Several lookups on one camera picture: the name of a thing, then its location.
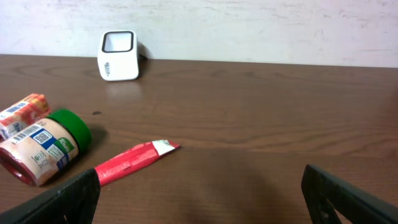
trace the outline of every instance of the green jar lid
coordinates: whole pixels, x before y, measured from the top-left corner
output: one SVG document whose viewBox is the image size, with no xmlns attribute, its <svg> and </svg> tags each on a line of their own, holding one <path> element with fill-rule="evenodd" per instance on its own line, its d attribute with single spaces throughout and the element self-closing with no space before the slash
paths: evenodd
<svg viewBox="0 0 398 224">
<path fill-rule="evenodd" d="M 87 151 L 91 142 L 91 133 L 86 124 L 74 113 L 69 110 L 58 110 L 47 116 L 58 123 L 60 123 L 79 145 L 79 153 Z"/>
</svg>

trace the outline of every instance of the snack package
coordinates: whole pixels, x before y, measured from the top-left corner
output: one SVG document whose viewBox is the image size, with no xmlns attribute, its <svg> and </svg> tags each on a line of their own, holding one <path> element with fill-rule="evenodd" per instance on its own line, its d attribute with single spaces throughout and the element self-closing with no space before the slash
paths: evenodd
<svg viewBox="0 0 398 224">
<path fill-rule="evenodd" d="M 50 113 L 44 95 L 30 94 L 18 103 L 0 112 L 0 136 L 8 139 Z"/>
<path fill-rule="evenodd" d="M 101 187 L 151 165 L 164 154 L 180 147 L 168 140 L 139 144 L 95 167 Z"/>
</svg>

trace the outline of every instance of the jar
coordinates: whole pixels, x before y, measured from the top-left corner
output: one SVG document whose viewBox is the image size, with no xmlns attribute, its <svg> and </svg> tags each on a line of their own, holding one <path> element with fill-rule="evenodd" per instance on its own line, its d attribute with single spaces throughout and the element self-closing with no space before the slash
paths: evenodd
<svg viewBox="0 0 398 224">
<path fill-rule="evenodd" d="M 90 142 L 86 124 L 59 110 L 0 143 L 0 163 L 21 181 L 40 186 L 87 151 Z"/>
</svg>

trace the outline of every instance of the wooden table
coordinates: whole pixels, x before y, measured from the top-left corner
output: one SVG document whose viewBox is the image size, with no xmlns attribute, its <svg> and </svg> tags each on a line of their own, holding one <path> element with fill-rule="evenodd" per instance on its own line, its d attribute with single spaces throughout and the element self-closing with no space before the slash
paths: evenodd
<svg viewBox="0 0 398 224">
<path fill-rule="evenodd" d="M 148 60 L 106 82 L 95 58 L 0 56 L 0 108 L 30 93 L 76 112 L 88 154 L 30 187 L 0 169 L 0 212 L 136 144 L 183 147 L 105 186 L 93 223 L 310 223 L 306 164 L 398 205 L 398 69 Z"/>
</svg>

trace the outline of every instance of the white plastic device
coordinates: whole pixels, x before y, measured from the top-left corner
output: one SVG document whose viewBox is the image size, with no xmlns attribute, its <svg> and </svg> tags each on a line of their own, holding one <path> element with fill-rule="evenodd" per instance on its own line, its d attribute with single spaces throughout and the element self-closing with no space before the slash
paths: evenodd
<svg viewBox="0 0 398 224">
<path fill-rule="evenodd" d="M 133 80 L 138 77 L 137 35 L 131 30 L 103 34 L 97 56 L 101 77 L 106 81 Z"/>
</svg>

